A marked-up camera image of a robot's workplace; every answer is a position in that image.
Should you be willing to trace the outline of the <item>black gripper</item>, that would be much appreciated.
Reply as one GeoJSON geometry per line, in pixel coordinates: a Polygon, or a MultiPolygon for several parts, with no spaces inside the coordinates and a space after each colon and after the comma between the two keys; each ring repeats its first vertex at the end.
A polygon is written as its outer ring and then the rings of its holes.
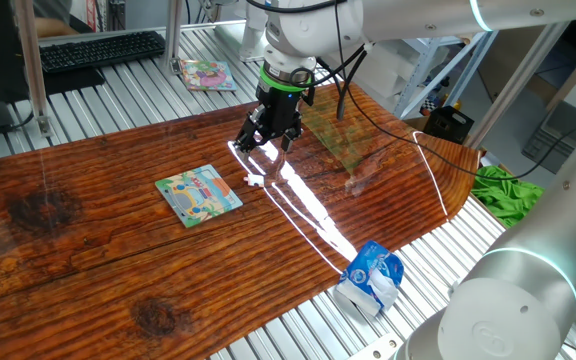
{"type": "Polygon", "coordinates": [[[263,107],[257,107],[247,114],[234,146],[243,153],[249,153],[267,142],[269,136],[283,135],[281,148],[288,152],[302,133],[298,110],[301,93],[259,83],[256,96],[263,107]]]}

